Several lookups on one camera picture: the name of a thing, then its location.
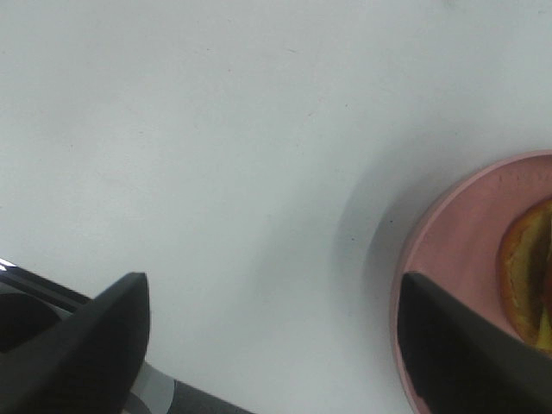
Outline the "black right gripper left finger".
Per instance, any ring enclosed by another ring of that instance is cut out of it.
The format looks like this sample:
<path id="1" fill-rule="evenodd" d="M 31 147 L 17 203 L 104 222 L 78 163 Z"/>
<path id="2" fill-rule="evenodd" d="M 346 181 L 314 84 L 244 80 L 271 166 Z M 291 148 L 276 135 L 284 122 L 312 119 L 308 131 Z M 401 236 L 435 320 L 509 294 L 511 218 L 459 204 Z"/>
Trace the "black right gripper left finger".
<path id="1" fill-rule="evenodd" d="M 3 413 L 120 413 L 150 332 L 147 277 L 129 273 L 1 359 Z"/>

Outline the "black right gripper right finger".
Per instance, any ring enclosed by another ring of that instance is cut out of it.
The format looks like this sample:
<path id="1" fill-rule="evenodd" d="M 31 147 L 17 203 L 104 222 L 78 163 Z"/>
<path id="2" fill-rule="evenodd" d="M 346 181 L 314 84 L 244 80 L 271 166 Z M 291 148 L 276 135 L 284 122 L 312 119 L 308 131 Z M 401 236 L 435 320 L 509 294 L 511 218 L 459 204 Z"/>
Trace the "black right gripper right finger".
<path id="1" fill-rule="evenodd" d="M 551 359 L 421 273 L 401 280 L 398 347 L 415 395 L 432 413 L 551 411 Z"/>

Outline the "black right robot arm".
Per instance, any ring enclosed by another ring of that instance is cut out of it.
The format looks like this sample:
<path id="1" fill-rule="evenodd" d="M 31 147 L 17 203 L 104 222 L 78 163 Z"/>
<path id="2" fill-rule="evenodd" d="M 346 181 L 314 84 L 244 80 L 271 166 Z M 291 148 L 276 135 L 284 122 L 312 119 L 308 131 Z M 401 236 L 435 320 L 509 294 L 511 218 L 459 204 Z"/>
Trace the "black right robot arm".
<path id="1" fill-rule="evenodd" d="M 400 281 L 397 363 L 417 413 L 548 413 L 551 360 L 420 273 Z M 237 413 L 147 364 L 147 277 L 94 298 L 3 261 L 4 413 Z"/>

